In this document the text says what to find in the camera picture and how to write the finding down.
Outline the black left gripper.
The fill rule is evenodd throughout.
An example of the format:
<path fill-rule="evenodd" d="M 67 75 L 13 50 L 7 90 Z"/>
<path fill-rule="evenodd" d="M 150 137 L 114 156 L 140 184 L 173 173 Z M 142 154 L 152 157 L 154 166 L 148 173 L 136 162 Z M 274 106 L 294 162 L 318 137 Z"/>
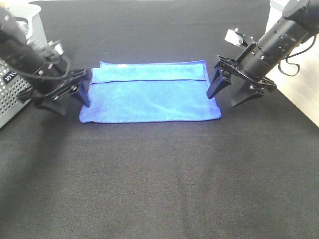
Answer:
<path fill-rule="evenodd" d="M 62 56 L 59 64 L 53 65 L 49 73 L 59 70 L 64 64 L 65 72 L 62 76 L 23 76 L 29 82 L 30 87 L 18 94 L 22 102 L 34 101 L 36 106 L 64 116 L 67 113 L 66 106 L 57 100 L 64 95 L 70 95 L 80 101 L 86 107 L 90 107 L 88 97 L 89 83 L 87 82 L 87 69 L 71 70 L 71 62 L 66 56 Z"/>

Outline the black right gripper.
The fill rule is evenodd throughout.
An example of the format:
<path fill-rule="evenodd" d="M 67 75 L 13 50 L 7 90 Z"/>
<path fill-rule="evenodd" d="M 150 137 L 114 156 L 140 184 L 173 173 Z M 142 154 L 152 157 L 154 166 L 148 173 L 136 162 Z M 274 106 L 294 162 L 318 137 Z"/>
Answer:
<path fill-rule="evenodd" d="M 263 90 L 272 92 L 277 86 L 266 75 L 277 65 L 276 43 L 251 43 L 236 58 L 217 55 L 215 74 L 206 92 L 209 99 L 231 84 L 235 75 L 245 81 L 232 97 L 231 106 L 236 107 L 246 101 L 264 96 Z"/>

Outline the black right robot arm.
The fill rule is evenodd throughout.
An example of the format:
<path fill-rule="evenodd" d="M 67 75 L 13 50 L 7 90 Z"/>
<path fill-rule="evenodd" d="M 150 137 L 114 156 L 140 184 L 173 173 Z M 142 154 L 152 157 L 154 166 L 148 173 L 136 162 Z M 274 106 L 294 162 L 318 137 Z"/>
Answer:
<path fill-rule="evenodd" d="M 275 82 L 266 75 L 282 60 L 291 58 L 296 47 L 319 33 L 319 2 L 289 1 L 281 17 L 258 41 L 236 30 L 233 33 L 239 37 L 238 47 L 243 52 L 235 59 L 218 56 L 206 95 L 214 98 L 232 84 L 231 76 L 235 75 L 245 81 L 231 100 L 236 107 L 276 89 Z"/>

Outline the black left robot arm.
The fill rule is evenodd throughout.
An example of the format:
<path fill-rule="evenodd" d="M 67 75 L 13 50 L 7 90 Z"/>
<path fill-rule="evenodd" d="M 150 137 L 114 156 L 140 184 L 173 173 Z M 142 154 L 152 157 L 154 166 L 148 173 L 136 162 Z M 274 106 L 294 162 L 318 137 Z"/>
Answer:
<path fill-rule="evenodd" d="M 60 41 L 35 49 L 13 15 L 3 7 L 0 9 L 0 58 L 30 85 L 17 96 L 22 103 L 31 101 L 37 108 L 62 116 L 67 108 L 59 99 L 65 95 L 90 106 L 86 85 L 92 79 L 91 71 L 72 69 Z"/>

